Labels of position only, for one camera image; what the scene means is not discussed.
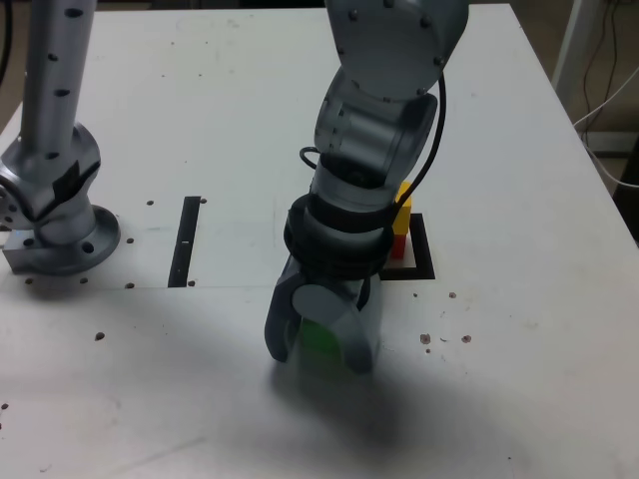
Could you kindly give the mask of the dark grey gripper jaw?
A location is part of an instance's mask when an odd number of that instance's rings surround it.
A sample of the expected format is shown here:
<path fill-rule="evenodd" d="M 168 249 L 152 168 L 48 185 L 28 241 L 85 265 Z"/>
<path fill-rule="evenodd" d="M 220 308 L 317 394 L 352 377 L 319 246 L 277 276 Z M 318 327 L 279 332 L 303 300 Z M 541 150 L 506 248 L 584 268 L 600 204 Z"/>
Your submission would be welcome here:
<path fill-rule="evenodd" d="M 287 362 L 302 323 L 293 305 L 295 291 L 306 284 L 299 262 L 290 256 L 278 279 L 265 325 L 265 341 L 271 357 Z"/>

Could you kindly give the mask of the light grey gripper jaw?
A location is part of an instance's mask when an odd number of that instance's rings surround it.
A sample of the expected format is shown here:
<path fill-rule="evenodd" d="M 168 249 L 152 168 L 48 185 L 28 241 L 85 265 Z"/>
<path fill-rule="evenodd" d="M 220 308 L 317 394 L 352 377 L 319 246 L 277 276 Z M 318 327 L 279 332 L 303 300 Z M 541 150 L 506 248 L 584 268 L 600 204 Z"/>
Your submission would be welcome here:
<path fill-rule="evenodd" d="M 336 291 L 324 285 L 303 285 L 295 291 L 293 305 L 303 320 L 303 346 L 337 359 L 353 373 L 373 370 L 382 319 L 378 277 L 341 283 Z"/>

